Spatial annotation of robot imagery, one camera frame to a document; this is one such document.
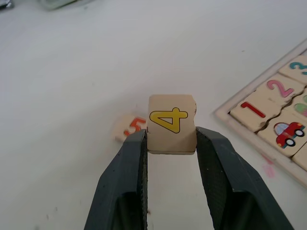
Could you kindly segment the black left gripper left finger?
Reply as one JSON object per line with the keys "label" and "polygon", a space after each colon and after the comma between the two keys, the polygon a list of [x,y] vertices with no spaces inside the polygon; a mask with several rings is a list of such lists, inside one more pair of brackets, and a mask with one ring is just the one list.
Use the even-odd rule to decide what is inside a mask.
{"label": "black left gripper left finger", "polygon": [[144,129],[129,135],[99,178],[86,230],[148,228],[148,150]]}

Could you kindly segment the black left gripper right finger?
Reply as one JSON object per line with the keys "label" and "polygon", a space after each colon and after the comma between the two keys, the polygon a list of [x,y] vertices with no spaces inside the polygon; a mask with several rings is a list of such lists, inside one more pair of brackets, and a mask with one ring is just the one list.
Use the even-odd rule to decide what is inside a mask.
{"label": "black left gripper right finger", "polygon": [[291,230],[259,173],[222,134],[196,128],[202,185],[216,230]]}

